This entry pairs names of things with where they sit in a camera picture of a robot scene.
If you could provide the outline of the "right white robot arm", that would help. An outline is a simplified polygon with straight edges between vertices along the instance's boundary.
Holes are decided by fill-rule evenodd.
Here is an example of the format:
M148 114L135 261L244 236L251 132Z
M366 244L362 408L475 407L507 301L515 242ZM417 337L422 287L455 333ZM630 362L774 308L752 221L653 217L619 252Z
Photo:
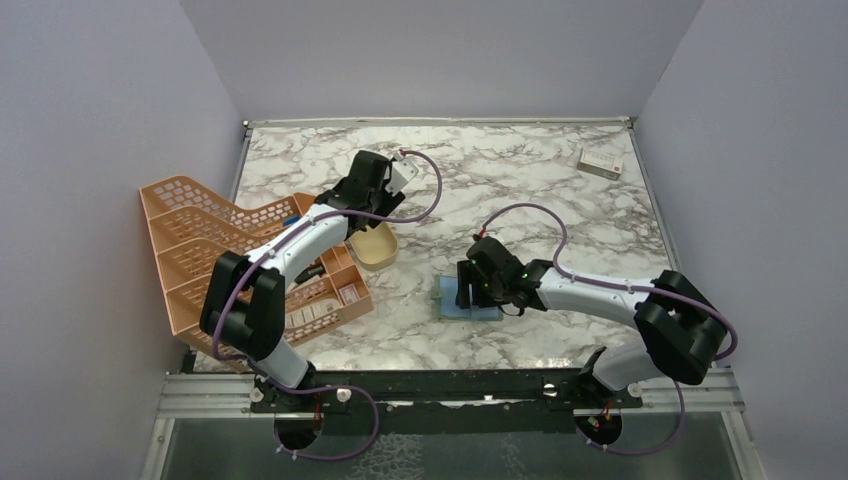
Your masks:
M638 340L601 347L580 369L572 391L592 407L654 378L701 384L731 335L701 292L673 270L636 280L582 274L551 260L524 263L499 240L475 236L457 274L455 303L462 309L570 311L637 331Z

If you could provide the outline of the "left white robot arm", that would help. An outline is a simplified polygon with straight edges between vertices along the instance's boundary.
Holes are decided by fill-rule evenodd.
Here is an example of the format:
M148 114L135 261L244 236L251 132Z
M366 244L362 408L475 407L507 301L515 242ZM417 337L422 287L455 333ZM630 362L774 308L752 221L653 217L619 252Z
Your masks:
M360 150L348 175L317 195L298 221L246 254L226 251L215 261L199 326L274 379L288 409L309 406L315 387L309 362L284 337L288 288L323 253L389 216L417 173L402 153Z

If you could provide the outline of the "green card holder wallet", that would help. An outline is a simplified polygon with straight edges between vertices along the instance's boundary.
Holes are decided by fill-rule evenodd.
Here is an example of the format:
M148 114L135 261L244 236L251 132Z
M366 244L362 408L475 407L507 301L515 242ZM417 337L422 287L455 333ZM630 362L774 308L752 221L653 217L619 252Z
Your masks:
M497 307L473 305L472 289L461 287L454 276L436 275L430 291L433 315L437 320L466 322L501 321L504 314Z

